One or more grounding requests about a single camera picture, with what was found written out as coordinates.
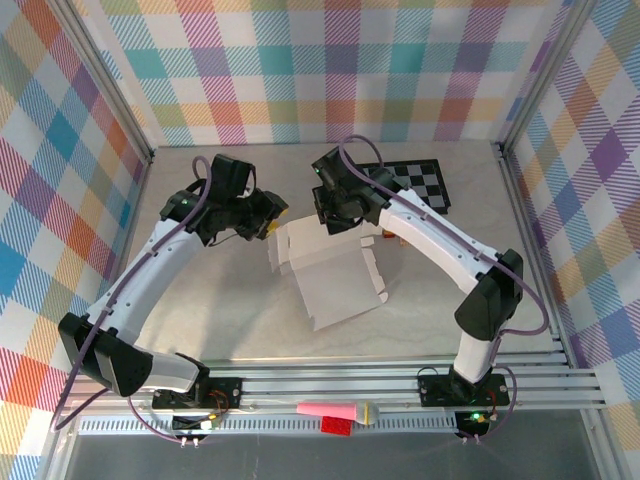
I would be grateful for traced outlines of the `white paper box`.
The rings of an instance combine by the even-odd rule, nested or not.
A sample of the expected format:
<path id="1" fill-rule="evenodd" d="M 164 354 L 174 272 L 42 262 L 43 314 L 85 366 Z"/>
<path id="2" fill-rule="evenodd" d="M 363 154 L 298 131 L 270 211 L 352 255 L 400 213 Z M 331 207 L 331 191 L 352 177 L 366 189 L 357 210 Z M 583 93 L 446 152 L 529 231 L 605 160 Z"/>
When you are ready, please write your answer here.
<path id="1" fill-rule="evenodd" d="M 267 239 L 272 269 L 293 276 L 315 331 L 387 302 L 372 250 L 381 233 L 366 224 L 331 235 L 315 216 L 272 231 Z"/>

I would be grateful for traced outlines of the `black and grey chessboard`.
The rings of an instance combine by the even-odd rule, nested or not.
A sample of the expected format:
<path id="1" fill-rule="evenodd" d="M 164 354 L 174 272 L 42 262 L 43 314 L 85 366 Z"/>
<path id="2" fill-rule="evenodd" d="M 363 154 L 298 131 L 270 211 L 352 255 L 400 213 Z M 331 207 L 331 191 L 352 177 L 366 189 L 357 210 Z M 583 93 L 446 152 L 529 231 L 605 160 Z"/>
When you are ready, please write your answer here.
<path id="1" fill-rule="evenodd" d="M 368 177 L 396 193 L 400 186 L 412 189 L 424 204 L 441 215 L 448 213 L 451 201 L 446 189 L 439 162 L 436 159 L 386 162 L 384 168 L 394 180 L 383 180 L 375 171 L 378 163 L 359 165 L 360 170 Z"/>

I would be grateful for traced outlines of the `red toy brick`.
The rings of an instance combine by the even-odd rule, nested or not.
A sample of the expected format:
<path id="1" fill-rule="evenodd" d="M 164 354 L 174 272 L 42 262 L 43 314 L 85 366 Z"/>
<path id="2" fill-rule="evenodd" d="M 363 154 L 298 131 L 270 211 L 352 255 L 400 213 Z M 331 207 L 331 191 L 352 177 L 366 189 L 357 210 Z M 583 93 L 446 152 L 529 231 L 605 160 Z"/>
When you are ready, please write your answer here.
<path id="1" fill-rule="evenodd" d="M 353 421 L 324 416 L 321 420 L 321 432 L 325 434 L 349 437 L 352 434 Z"/>

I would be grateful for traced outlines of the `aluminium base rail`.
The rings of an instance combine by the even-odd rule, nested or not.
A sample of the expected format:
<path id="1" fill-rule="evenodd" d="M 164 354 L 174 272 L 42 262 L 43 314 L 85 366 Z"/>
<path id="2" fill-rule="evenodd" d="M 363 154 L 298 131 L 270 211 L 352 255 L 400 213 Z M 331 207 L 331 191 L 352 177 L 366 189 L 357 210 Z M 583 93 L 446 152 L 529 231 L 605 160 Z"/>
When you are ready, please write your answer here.
<path id="1" fill-rule="evenodd" d="M 570 366 L 563 350 L 504 353 L 497 373 L 522 410 L 601 409 L 594 371 Z M 425 375 L 443 380 L 452 363 L 435 357 L 333 357 L 210 360 L 214 378 L 238 377 L 242 413 L 291 413 L 304 401 L 370 400 L 384 413 L 418 412 Z"/>

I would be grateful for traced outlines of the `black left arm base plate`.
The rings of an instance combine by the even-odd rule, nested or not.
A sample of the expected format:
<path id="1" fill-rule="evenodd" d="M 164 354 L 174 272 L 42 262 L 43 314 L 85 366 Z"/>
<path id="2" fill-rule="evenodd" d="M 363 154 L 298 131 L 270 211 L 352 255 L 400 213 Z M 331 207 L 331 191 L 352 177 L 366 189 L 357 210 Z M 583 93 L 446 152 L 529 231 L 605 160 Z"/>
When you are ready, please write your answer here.
<path id="1" fill-rule="evenodd" d="M 227 411 L 238 409 L 242 395 L 242 378 L 208 377 L 198 380 L 187 392 L 156 390 L 152 398 L 155 410 Z"/>

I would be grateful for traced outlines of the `aluminium frame post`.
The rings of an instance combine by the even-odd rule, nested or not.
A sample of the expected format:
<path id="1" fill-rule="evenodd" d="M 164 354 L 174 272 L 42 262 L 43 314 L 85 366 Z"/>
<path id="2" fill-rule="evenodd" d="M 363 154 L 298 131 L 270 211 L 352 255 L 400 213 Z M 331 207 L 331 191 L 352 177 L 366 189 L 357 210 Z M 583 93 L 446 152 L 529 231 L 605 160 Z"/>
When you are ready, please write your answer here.
<path id="1" fill-rule="evenodd" d="M 598 0 L 549 0 L 534 25 L 529 46 L 490 133 L 504 153 L 512 151 L 554 80 Z"/>
<path id="2" fill-rule="evenodd" d="M 106 102 L 114 116 L 121 123 L 124 132 L 132 141 L 136 151 L 144 158 L 147 165 L 153 163 L 154 149 L 148 141 L 125 96 L 97 45 L 87 29 L 72 0 L 45 0 L 54 16 L 61 24 L 64 32 L 94 80 L 98 90 L 105 96 Z"/>

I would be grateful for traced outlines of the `aluminium side rail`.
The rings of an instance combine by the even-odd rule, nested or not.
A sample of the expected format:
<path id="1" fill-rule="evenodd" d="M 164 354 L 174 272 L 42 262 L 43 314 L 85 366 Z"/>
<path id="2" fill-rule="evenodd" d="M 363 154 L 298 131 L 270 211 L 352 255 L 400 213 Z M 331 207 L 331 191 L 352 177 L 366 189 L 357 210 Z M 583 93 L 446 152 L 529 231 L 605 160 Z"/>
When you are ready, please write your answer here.
<path id="1" fill-rule="evenodd" d="M 554 339 L 558 339 L 563 347 L 563 352 L 567 358 L 567 364 L 570 368 L 577 368 L 576 357 L 574 355 L 571 343 L 566 334 L 564 325 L 560 317 L 560 310 L 549 284 L 549 277 L 544 267 L 542 255 L 537 244 L 534 231 L 529 222 L 529 216 L 526 211 L 524 197 L 517 185 L 516 176 L 509 160 L 509 156 L 503 152 L 500 143 L 491 144 L 500 173 L 505 184 L 507 194 L 512 204 L 512 209 L 516 217 L 516 223 L 523 240 L 526 259 L 529 262 L 535 288 L 549 314 L 550 325 L 549 330 Z"/>

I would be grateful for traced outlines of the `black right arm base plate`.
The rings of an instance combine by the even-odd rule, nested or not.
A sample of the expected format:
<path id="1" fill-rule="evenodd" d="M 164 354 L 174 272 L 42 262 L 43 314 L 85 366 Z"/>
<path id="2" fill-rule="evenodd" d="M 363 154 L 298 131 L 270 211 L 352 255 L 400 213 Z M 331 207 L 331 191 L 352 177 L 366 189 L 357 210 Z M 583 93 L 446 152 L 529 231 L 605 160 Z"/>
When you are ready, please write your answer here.
<path id="1" fill-rule="evenodd" d="M 476 384 L 464 380 L 453 369 L 447 374 L 417 376 L 422 407 L 507 406 L 510 397 L 505 376 L 489 371 Z"/>

